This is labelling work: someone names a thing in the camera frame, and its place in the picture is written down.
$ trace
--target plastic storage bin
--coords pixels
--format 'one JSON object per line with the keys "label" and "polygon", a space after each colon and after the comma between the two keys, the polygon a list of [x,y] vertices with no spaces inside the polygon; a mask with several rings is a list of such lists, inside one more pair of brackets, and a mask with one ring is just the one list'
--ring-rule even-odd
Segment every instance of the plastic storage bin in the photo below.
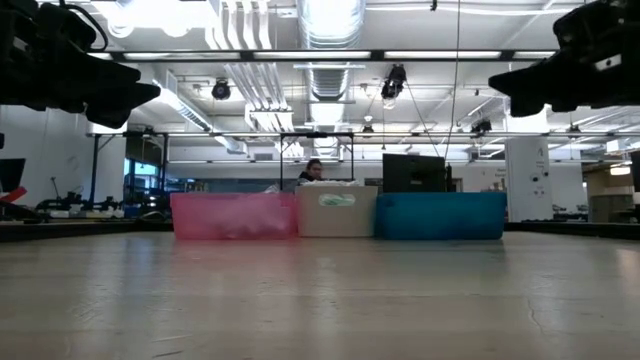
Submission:
{"label": "plastic storage bin", "polygon": [[377,186],[299,186],[302,237],[372,237]]}
{"label": "plastic storage bin", "polygon": [[294,194],[171,194],[179,240],[297,237]]}
{"label": "plastic storage bin", "polygon": [[504,193],[398,193],[377,200],[376,235],[391,240],[500,239]]}

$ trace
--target white column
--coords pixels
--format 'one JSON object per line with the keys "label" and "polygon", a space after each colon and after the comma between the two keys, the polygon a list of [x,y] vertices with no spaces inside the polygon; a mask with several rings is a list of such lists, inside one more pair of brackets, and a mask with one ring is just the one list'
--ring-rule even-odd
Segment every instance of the white column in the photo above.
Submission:
{"label": "white column", "polygon": [[509,221],[553,219],[547,139],[512,138],[505,146]]}

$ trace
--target blue plastic bin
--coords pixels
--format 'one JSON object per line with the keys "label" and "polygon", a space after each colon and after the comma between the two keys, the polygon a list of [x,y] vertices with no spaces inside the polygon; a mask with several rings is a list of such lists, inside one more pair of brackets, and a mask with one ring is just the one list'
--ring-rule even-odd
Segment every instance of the blue plastic bin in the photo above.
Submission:
{"label": "blue plastic bin", "polygon": [[376,236],[389,240],[500,239],[504,193],[396,193],[377,199]]}

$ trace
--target black monitor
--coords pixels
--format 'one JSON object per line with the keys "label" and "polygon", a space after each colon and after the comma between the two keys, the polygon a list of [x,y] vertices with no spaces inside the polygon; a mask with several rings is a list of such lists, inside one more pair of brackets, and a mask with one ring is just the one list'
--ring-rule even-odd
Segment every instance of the black monitor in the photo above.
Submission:
{"label": "black monitor", "polygon": [[27,159],[0,159],[0,193],[8,193],[20,187],[24,164]]}
{"label": "black monitor", "polygon": [[419,155],[382,155],[384,193],[445,192],[447,171],[444,158]]}

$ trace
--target beige plastic bin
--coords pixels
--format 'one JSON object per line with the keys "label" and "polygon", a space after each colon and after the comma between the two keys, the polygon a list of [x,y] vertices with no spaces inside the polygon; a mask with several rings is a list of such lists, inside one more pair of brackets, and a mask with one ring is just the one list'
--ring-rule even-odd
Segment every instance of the beige plastic bin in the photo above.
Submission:
{"label": "beige plastic bin", "polygon": [[[322,199],[332,195],[355,201],[352,205],[323,205]],[[299,186],[296,196],[300,236],[373,236],[377,186]]]}

